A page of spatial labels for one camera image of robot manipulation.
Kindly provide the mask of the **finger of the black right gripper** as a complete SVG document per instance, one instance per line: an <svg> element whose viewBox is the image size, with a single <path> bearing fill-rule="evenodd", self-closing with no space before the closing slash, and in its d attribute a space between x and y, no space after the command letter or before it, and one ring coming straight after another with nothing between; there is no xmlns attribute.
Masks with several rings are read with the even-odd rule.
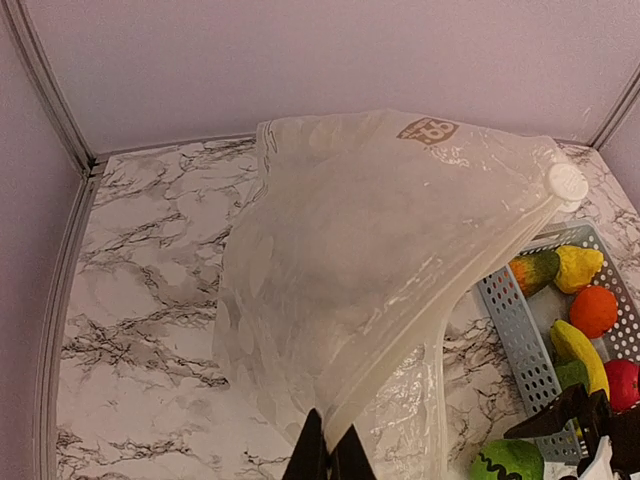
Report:
<svg viewBox="0 0 640 480"><path fill-rule="evenodd" d="M570 420L579 417L587 399L588 393L582 384L572 385L534 416L507 430L503 438L531 439L559 433Z"/></svg>

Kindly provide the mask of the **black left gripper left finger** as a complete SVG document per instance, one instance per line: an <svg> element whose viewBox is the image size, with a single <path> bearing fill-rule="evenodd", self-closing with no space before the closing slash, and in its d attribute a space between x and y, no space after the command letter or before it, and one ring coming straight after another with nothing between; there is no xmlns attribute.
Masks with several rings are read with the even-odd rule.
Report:
<svg viewBox="0 0 640 480"><path fill-rule="evenodd" d="M283 480L328 480L329 454L316 409L309 411Z"/></svg>

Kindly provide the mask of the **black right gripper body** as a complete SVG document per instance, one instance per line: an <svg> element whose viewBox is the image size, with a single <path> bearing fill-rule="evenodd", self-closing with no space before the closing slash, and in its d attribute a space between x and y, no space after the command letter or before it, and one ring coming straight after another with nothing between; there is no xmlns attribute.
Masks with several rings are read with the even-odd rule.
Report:
<svg viewBox="0 0 640 480"><path fill-rule="evenodd" d="M586 405L577 418L587 446L587 459L578 466L580 474L595 456L599 441L609 436L613 457L611 467L620 479L639 473L639 405L614 413L603 390L588 394Z"/></svg>

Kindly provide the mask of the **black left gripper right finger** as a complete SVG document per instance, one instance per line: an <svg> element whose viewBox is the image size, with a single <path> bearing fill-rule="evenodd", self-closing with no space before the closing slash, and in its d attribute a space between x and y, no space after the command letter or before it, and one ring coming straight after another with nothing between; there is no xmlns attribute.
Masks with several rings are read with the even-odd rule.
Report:
<svg viewBox="0 0 640 480"><path fill-rule="evenodd" d="M376 480L354 425L339 441L330 460L330 480Z"/></svg>

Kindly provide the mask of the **yellow toy banana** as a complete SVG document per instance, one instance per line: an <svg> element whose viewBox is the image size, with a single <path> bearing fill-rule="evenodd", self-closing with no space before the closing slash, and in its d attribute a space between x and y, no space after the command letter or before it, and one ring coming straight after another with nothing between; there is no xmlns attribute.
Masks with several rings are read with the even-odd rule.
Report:
<svg viewBox="0 0 640 480"><path fill-rule="evenodd" d="M604 363L586 335L564 320L556 320L550 329L551 342L559 360L580 360L586 367L589 393L603 390L610 398L610 386Z"/></svg>

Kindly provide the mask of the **red toy apple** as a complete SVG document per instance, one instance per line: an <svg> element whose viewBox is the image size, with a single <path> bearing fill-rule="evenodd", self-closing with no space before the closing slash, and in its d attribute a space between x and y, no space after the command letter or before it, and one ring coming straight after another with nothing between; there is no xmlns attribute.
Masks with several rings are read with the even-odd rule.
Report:
<svg viewBox="0 0 640 480"><path fill-rule="evenodd" d="M639 366L625 360L611 360L604 364L609 382L611 408L621 413L639 402Z"/></svg>

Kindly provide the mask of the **green toy watermelon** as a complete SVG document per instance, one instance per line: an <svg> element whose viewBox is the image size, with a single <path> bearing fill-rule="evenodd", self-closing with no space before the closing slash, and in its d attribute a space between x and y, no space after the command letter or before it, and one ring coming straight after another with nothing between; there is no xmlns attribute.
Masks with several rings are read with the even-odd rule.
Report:
<svg viewBox="0 0 640 480"><path fill-rule="evenodd" d="M524 440L495 440L476 455L470 479L544 478L544 459L533 443Z"/></svg>

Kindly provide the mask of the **orange toy orange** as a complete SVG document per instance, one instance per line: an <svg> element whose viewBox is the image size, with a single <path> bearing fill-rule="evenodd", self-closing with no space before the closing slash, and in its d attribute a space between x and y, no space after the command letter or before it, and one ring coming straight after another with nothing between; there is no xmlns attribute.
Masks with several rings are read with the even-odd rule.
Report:
<svg viewBox="0 0 640 480"><path fill-rule="evenodd" d="M617 322L617 299L604 287L586 287L574 299L569 319L587 338L600 338Z"/></svg>

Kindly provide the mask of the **green orange toy mango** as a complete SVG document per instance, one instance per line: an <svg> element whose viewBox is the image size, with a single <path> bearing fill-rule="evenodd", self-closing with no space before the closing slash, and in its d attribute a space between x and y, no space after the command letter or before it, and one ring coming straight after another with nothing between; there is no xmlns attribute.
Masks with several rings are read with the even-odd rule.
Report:
<svg viewBox="0 0 640 480"><path fill-rule="evenodd" d="M509 268L522 294L529 298L554 281L560 269L560 257L551 250L520 255L509 262Z"/></svg>

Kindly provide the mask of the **clear zip top bag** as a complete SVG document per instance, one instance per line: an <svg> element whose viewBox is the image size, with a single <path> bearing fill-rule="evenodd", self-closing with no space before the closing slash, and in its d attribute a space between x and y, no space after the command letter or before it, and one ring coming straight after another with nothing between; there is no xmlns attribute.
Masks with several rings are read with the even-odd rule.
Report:
<svg viewBox="0 0 640 480"><path fill-rule="evenodd" d="M449 316L585 176L550 137L394 110L264 122L256 153L223 254L225 376L289 441L316 411L378 478L446 478Z"/></svg>

